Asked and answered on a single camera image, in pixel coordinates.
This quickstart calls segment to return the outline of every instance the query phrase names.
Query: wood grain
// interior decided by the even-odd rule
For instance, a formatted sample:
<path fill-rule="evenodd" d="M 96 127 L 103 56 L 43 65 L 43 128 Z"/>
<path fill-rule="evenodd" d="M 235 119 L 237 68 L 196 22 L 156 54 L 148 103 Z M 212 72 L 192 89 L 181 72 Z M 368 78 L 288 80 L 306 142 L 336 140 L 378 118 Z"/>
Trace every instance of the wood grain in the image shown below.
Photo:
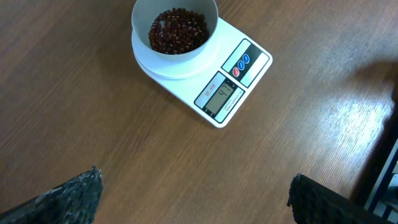
<path fill-rule="evenodd" d="M 147 77 L 134 1 L 0 0 L 0 212 L 90 169 L 95 223 L 293 223 L 292 177 L 349 197 L 394 107 L 395 0 L 217 0 L 274 56 L 212 128 Z"/>

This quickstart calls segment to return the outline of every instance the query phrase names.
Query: pile of beans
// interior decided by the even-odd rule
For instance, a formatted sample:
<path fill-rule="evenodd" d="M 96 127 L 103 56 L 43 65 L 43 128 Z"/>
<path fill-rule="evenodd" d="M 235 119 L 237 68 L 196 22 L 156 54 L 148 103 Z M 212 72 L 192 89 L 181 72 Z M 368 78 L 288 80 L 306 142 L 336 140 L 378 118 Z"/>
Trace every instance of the pile of beans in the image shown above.
<path fill-rule="evenodd" d="M 163 54 L 190 52 L 200 47 L 208 38 L 205 16 L 181 8 L 161 13 L 149 32 L 150 46 Z"/>

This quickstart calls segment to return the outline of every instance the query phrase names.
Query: red button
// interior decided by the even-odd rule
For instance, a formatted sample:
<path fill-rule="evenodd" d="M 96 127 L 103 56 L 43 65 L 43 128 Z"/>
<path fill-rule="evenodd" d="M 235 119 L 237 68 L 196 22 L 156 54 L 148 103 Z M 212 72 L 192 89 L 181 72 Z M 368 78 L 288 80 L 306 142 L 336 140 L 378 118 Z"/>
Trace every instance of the red button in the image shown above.
<path fill-rule="evenodd" d="M 233 69 L 233 74 L 234 74 L 234 76 L 235 76 L 235 77 L 238 77 L 238 76 L 239 76 L 239 74 L 240 74 L 240 71 L 239 71 L 239 69 L 238 69 L 238 68 L 236 68 L 236 67 L 234 67 L 234 69 Z"/>

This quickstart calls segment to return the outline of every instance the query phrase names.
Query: white kitchen scale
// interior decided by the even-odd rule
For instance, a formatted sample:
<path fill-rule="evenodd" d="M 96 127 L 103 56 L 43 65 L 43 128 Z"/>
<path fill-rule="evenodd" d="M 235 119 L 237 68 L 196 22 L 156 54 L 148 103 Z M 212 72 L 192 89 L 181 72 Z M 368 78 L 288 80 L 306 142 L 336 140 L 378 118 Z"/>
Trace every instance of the white kitchen scale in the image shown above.
<path fill-rule="evenodd" d="M 260 45 L 221 18 L 205 49 L 186 61 L 159 57 L 132 32 L 143 71 L 217 128 L 223 128 L 272 63 Z"/>

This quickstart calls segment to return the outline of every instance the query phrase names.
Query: white ceramic bowl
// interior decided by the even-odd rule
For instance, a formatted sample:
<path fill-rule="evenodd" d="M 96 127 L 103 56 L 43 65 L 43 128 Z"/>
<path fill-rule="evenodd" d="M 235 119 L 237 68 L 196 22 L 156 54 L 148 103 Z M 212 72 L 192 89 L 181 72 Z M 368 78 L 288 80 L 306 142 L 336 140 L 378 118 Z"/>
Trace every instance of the white ceramic bowl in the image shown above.
<path fill-rule="evenodd" d="M 169 55 L 156 52 L 150 47 L 148 33 L 157 16 L 173 8 L 185 8 L 205 15 L 209 39 L 199 48 L 191 52 Z M 153 53 L 167 60 L 188 60 L 197 56 L 214 36 L 218 23 L 218 9 L 215 0 L 137 0 L 131 15 L 132 29 L 137 34 L 138 39 Z"/>

